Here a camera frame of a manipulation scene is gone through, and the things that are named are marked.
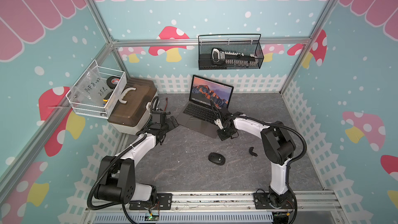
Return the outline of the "black mouse battery cover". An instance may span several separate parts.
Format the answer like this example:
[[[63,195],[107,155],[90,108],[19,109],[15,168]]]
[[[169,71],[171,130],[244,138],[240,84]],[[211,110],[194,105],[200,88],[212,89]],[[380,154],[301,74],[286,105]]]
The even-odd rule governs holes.
[[[258,156],[258,154],[254,152],[254,147],[250,147],[250,148],[249,148],[249,154],[250,154],[251,156],[254,156],[254,157],[257,157],[257,156]]]

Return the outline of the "black wireless mouse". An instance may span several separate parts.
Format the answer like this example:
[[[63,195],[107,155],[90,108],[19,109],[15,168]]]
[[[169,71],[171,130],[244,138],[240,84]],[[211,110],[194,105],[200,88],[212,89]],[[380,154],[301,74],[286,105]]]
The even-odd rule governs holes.
[[[216,165],[219,165],[219,166],[223,166],[226,162],[225,157],[216,152],[211,152],[208,155],[208,160]]]

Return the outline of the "grey laptop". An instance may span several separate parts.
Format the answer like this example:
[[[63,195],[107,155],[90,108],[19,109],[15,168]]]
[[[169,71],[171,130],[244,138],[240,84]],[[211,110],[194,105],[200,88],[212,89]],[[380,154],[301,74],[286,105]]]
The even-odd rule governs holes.
[[[183,127],[216,138],[217,110],[228,109],[234,87],[198,75],[192,78],[189,99],[177,117]]]

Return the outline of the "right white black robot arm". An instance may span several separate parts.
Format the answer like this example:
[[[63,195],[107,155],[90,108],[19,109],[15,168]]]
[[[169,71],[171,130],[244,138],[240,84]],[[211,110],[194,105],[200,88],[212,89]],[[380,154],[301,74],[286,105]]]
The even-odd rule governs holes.
[[[240,112],[231,114],[227,109],[213,109],[214,123],[221,140],[232,138],[238,131],[248,132],[261,139],[266,157],[271,162],[272,179],[268,188],[268,202],[273,208],[282,208],[295,194],[289,185],[291,164],[307,152],[303,136],[282,122],[264,122]]]

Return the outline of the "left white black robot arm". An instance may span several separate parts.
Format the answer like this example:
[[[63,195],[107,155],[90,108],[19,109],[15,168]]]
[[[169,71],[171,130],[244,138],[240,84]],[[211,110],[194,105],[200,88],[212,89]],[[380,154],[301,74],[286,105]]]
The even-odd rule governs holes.
[[[152,210],[158,204],[157,190],[153,185],[136,182],[135,167],[153,148],[162,145],[166,134],[176,128],[167,118],[170,114],[158,108],[159,97],[150,103],[150,118],[137,135],[137,139],[115,156],[105,156],[99,166],[97,180],[93,184],[87,207],[97,211],[121,204],[123,208],[130,202]]]

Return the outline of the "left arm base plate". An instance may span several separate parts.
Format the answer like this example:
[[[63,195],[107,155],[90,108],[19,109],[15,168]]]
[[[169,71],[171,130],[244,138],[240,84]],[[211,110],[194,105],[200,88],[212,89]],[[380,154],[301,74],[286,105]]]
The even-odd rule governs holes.
[[[157,194],[151,196],[148,201],[131,201],[129,210],[148,211],[148,210],[170,210],[172,205],[172,194]]]

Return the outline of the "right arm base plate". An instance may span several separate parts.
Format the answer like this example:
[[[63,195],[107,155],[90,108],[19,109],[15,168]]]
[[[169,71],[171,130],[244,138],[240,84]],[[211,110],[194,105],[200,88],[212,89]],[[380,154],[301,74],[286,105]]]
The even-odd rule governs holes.
[[[255,192],[253,194],[256,209],[293,210],[296,199],[292,193],[283,195],[268,192]]]

